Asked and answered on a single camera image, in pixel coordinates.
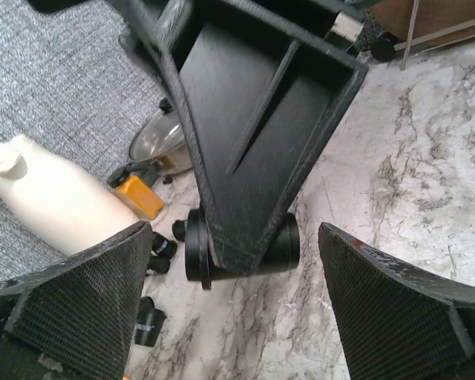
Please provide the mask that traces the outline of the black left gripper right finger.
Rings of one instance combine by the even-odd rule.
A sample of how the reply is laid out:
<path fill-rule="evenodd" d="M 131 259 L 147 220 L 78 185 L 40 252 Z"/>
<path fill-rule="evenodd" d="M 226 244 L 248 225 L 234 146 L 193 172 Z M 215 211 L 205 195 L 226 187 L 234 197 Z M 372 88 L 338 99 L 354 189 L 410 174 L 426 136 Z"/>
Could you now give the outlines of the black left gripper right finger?
<path fill-rule="evenodd" d="M 327 222 L 318 244 L 351 378 L 475 379 L 475 287 Z"/>

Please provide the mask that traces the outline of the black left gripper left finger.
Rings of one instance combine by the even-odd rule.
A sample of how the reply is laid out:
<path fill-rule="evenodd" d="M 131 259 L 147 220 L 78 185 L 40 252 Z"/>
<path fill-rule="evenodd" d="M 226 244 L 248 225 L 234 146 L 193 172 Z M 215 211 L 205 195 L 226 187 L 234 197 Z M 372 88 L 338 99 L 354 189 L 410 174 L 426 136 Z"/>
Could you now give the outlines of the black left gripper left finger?
<path fill-rule="evenodd" d="M 122 378 L 152 241 L 137 222 L 0 282 L 0 379 Z"/>

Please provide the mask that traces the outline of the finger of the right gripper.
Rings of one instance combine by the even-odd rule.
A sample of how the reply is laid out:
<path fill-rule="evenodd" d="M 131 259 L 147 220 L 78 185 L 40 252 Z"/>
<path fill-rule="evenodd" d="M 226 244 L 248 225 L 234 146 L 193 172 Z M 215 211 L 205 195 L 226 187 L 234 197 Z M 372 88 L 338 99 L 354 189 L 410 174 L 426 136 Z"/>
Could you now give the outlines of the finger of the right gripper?
<path fill-rule="evenodd" d="M 177 113 L 215 263 L 254 273 L 363 83 L 347 51 L 261 1 L 121 1 Z"/>

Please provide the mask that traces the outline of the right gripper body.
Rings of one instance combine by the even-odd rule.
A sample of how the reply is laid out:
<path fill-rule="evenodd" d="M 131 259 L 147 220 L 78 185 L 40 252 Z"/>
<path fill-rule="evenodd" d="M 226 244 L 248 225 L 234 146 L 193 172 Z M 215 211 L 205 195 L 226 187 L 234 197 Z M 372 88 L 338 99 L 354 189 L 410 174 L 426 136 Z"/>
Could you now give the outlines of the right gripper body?
<path fill-rule="evenodd" d="M 379 1 L 271 0 L 260 4 L 342 51 L 351 51 L 364 26 L 365 9 Z"/>

